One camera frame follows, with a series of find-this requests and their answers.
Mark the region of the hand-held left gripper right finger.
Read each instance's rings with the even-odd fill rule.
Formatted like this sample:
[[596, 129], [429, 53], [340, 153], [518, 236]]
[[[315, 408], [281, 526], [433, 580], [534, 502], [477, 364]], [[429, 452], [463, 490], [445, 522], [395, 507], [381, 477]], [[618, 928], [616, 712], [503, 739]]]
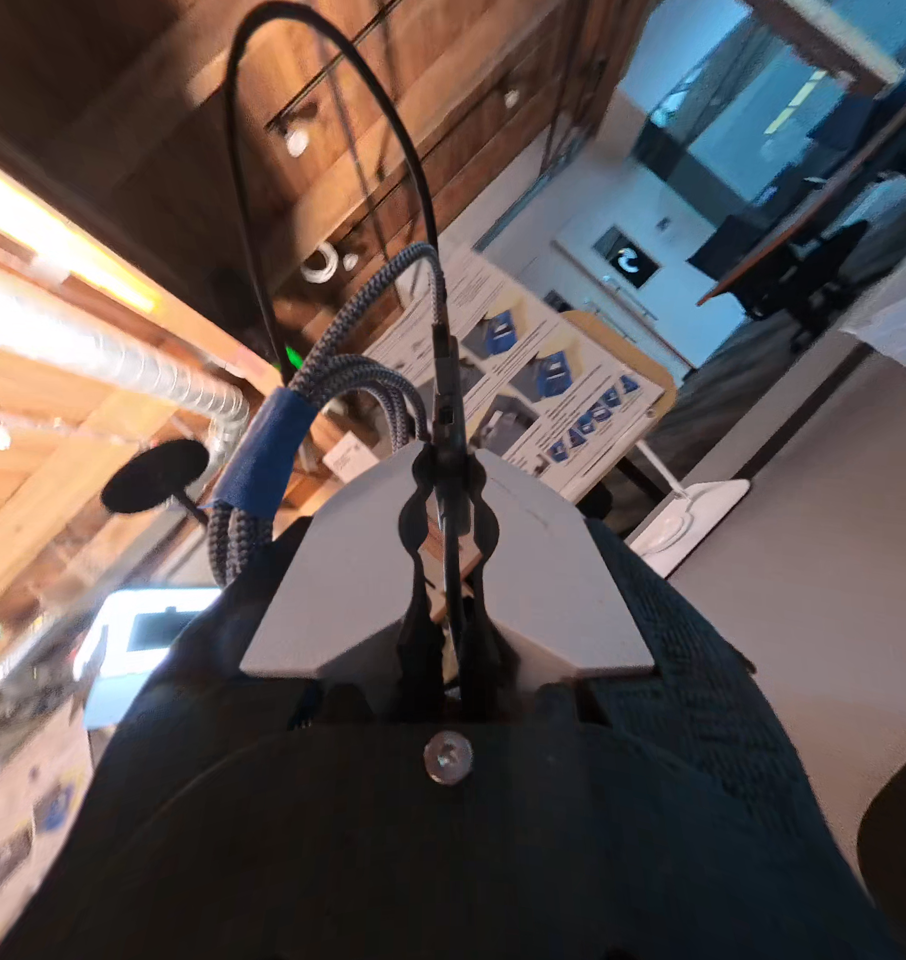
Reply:
[[467, 467], [480, 560], [459, 641], [461, 706], [509, 710], [543, 686], [650, 674], [649, 646], [577, 507], [486, 450]]

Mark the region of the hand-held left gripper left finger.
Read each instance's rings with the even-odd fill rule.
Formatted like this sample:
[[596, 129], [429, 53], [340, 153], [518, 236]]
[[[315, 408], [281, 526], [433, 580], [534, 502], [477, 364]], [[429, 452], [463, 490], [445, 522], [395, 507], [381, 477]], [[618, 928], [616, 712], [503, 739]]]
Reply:
[[254, 679], [360, 690], [372, 707], [443, 706], [443, 634], [420, 547], [431, 448], [415, 440], [313, 516], [241, 660]]

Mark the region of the blue tape band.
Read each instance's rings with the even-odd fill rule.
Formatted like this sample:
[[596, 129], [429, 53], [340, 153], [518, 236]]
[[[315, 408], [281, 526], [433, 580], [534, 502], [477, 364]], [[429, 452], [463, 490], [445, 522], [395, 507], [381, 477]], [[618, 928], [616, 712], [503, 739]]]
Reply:
[[272, 521], [284, 499], [295, 456], [319, 409], [299, 393], [275, 390], [255, 414], [209, 502]]

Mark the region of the white board stand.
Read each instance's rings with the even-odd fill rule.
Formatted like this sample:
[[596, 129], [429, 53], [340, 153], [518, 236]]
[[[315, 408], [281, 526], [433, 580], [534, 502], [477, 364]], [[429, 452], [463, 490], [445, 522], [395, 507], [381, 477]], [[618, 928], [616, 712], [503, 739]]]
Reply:
[[751, 482], [735, 478], [685, 485], [645, 441], [637, 444], [667, 481], [669, 495], [626, 539], [658, 575], [670, 577], [747, 496]]

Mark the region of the instruction poster board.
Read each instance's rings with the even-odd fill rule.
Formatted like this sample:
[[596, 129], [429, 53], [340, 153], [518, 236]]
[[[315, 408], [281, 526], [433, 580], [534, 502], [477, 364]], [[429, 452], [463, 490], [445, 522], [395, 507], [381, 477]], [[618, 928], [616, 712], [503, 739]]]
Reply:
[[440, 258], [470, 451], [579, 501], [669, 406], [672, 378], [602, 324], [583, 332], [470, 249]]

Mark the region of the black round disc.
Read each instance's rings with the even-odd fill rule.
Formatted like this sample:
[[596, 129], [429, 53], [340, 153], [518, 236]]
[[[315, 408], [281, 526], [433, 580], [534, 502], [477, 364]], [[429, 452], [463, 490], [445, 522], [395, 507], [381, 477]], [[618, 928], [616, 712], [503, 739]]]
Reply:
[[122, 466], [100, 494], [112, 514], [134, 515], [174, 501], [200, 525], [209, 519], [186, 488], [195, 484], [210, 463], [206, 447], [196, 439], [177, 438], [139, 453]]

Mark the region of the black phone sign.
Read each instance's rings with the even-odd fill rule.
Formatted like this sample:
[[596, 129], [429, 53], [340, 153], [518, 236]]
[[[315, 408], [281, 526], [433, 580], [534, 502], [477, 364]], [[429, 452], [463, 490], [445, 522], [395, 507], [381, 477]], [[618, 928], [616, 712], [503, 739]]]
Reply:
[[593, 243], [592, 251], [608, 267], [603, 283], [623, 282], [638, 291], [661, 269], [658, 261], [615, 225]]

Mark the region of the black office chair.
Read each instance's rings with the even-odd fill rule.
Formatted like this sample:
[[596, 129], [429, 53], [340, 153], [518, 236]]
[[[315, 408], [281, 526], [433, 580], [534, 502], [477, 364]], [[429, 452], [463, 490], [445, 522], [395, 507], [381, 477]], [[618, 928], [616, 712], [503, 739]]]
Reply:
[[841, 271], [868, 231], [867, 220], [845, 225], [789, 265], [767, 257], [751, 272], [748, 316], [764, 320], [786, 312], [797, 324], [790, 353], [802, 353], [827, 329], [832, 315], [851, 303], [853, 290], [841, 280]]

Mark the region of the white track spotlight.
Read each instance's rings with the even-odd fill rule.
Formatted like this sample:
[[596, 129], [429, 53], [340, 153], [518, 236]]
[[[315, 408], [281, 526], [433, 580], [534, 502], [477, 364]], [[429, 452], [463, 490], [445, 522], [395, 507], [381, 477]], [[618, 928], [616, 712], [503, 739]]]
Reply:
[[275, 118], [274, 128], [294, 159], [309, 148], [318, 117], [318, 103], [306, 100], [287, 106]]

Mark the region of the long ceiling light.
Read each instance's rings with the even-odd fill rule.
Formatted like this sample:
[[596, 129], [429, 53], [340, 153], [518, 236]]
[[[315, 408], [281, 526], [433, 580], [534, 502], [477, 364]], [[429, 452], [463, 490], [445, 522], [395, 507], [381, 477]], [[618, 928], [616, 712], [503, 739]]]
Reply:
[[54, 277], [75, 277], [143, 315], [160, 303], [147, 282], [1, 169], [0, 234], [27, 248], [32, 263]]

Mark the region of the silver ventilation duct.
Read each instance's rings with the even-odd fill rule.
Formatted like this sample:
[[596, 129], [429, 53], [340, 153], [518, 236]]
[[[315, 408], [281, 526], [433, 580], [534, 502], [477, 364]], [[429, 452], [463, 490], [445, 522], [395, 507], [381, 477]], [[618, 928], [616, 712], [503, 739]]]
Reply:
[[170, 402], [209, 422], [204, 444], [209, 464], [201, 481], [211, 482], [227, 465], [250, 421], [239, 388], [119, 330], [71, 318], [63, 307], [41, 307], [15, 295], [3, 327], [3, 348], [109, 386]]

